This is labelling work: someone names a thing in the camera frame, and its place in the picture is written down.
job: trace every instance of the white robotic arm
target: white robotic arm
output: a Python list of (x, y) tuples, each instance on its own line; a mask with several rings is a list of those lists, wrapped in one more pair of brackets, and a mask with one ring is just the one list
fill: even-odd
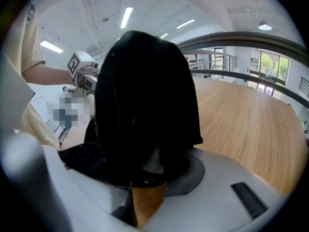
[(99, 73), (98, 62), (83, 51), (75, 51), (67, 65), (79, 97), (93, 94)]

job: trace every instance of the ceiling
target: ceiling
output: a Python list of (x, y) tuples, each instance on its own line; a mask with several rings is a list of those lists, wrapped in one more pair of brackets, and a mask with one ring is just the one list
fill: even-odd
[[(175, 43), (219, 31), (261, 31), (267, 21), (278, 35), (299, 44), (302, 39), (277, 0), (32, 0), (38, 11), (40, 39), (64, 51), (44, 48), (47, 64), (65, 68), (74, 50), (89, 53), (100, 64), (127, 30), (141, 30)], [(127, 6), (133, 11), (120, 29)], [(194, 22), (176, 29), (183, 22)]]

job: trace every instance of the black fabric cover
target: black fabric cover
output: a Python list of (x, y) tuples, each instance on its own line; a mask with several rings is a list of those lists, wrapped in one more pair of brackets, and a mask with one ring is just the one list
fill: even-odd
[[(99, 175), (136, 179), (156, 146), (166, 165), (174, 151), (203, 142), (187, 60), (175, 44), (147, 33), (128, 31), (111, 48), (98, 75), (95, 105), (89, 124), (94, 131), (87, 129), (85, 141), (97, 136), (109, 169)], [(79, 161), (68, 153), (74, 148), (59, 152), (69, 166), (72, 157), (74, 165)], [(93, 159), (86, 162), (94, 165)], [(84, 174), (98, 175), (83, 168)]]

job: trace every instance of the ceiling lamp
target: ceiling lamp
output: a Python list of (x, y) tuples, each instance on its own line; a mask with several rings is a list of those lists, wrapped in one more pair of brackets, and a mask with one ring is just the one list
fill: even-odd
[(126, 27), (126, 23), (129, 20), (129, 17), (130, 17), (132, 10), (133, 10), (133, 7), (127, 7), (126, 8), (126, 11), (125, 11), (124, 17), (122, 18), (122, 22), (121, 22), (121, 26), (120, 26), (121, 29), (124, 29)]
[(167, 36), (168, 33), (163, 34), (160, 38), (163, 39), (165, 36)]
[(40, 45), (41, 45), (41, 46), (44, 46), (44, 47), (46, 47), (46, 48), (48, 48), (48, 49), (50, 49), (50, 50), (53, 50), (54, 52), (58, 52), (58, 53), (62, 53), (62, 52), (63, 52), (62, 49), (60, 49), (59, 47), (56, 47), (56, 46), (53, 45), (53, 44), (50, 44), (50, 43), (47, 42), (47, 41), (43, 41)]
[(192, 20), (190, 20), (190, 21), (187, 21), (187, 22), (185, 22), (185, 23), (179, 25), (179, 26), (177, 27), (177, 29), (179, 29), (179, 28), (181, 28), (181, 27), (183, 27), (183, 26), (189, 24), (190, 22), (194, 22), (194, 21), (195, 21), (194, 19), (192, 19)]
[(261, 21), (259, 24), (259, 29), (269, 31), (269, 30), (272, 30), (272, 27), (266, 21)]

